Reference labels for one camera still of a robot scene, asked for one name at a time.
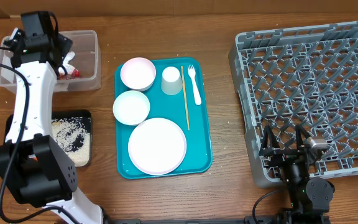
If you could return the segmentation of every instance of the gray dish rack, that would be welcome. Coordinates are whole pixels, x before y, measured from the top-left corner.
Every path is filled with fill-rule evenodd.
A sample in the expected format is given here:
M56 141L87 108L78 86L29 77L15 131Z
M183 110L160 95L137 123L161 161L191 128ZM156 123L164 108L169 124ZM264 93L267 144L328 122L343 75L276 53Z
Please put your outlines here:
M259 156L267 124L281 148L294 148L296 124L327 140L312 177L358 175L358 21L240 33L229 63L259 187L282 184Z

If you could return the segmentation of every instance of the white fork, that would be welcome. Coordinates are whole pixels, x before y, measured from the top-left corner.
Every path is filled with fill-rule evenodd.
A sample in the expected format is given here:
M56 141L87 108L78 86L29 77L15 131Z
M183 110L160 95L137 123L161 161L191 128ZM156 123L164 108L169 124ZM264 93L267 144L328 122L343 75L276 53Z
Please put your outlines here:
M194 101L196 102L196 105L201 105L201 97L196 83L196 70L192 65L189 65L187 66L187 73L189 74L191 83L193 84Z

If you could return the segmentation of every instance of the plastic tray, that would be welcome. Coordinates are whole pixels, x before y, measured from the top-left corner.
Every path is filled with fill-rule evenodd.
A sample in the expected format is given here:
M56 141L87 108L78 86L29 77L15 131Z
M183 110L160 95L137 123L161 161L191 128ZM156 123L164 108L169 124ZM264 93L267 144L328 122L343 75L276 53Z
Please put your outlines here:
M69 63L74 66L81 78L72 80L57 80L55 92L59 91L86 91L97 90L101 87L101 51L98 44L98 35L93 30L63 31L62 35L73 41L70 51L75 57ZM0 50L0 63L11 67L12 53ZM12 71L0 67L0 86L16 93L16 76Z
M327 140L312 177L358 175L358 22L241 33L229 62L257 185L282 184L259 157L267 124L281 148L293 149L296 124Z
M150 101L150 113L147 119L166 118L175 122L185 133L187 141L187 152L183 162L171 173L161 176L205 172L212 164L212 147L201 67L193 58L171 58L152 60L152 62L157 69L157 76L155 77L152 87L143 92ZM195 105L191 79L187 74L187 66L189 64L192 64L196 69L196 82L202 101L200 106ZM179 69L179 71L181 70L181 66L183 66L184 69L190 131L187 130L183 90L174 96L168 96L161 90L162 71L169 66L174 66ZM122 65L116 70L116 98L121 93L129 90L121 81L121 67ZM129 158L128 140L134 129L135 126L127 126L116 121L118 172L127 179L161 177L143 173L135 167Z
M91 118L91 121L89 123L84 122L86 130L89 131L89 134L90 134L89 161L85 165L81 166L81 167L84 167L84 166L90 165L91 160L92 160L92 116L91 116L91 112L88 110L53 111L52 112L52 120L53 119L63 119L63 118L79 118L79 117ZM11 128L12 120L13 120L13 114L10 115L8 117L8 119L6 120L4 143L5 143L5 137Z

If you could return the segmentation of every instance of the wooden surface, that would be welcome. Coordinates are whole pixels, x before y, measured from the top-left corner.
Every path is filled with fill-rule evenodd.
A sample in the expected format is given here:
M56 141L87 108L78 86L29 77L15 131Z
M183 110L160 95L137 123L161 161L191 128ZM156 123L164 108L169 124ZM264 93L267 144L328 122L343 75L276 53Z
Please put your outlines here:
M355 0L0 0L0 18L48 10L57 16L150 16L358 12Z
M102 51L100 90L58 93L53 97L54 110L88 109L93 116L93 158L89 167L78 169L81 190L113 218L209 219L250 215L254 202L272 189L260 189L252 180L241 106L227 60L236 34L355 20L358 14L332 13L59 19L61 30L95 30ZM20 21L1 19L0 43L20 25ZM214 156L205 173L143 180L126 180L119 175L112 115L114 71L132 57L194 57L200 62ZM13 107L14 95L0 88L0 144ZM358 223L358 176L331 181L336 186L330 212L333 223ZM276 195L262 201L257 214L273 215L284 206L289 206L287 194ZM30 205L18 206L9 192L4 209L12 218L35 211ZM57 220L48 212L29 223Z

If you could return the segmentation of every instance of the chopstick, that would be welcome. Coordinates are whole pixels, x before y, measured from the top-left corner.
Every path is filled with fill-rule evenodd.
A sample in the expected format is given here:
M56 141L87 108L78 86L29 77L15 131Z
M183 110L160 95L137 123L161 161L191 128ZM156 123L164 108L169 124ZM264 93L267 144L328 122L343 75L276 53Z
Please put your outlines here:
M187 119L187 130L190 131L190 124L189 124L189 112L187 110L187 97L186 97L186 85L185 85L185 76L183 73L183 66L181 66L181 80L183 85L183 96L185 97L185 109L186 109L186 119Z

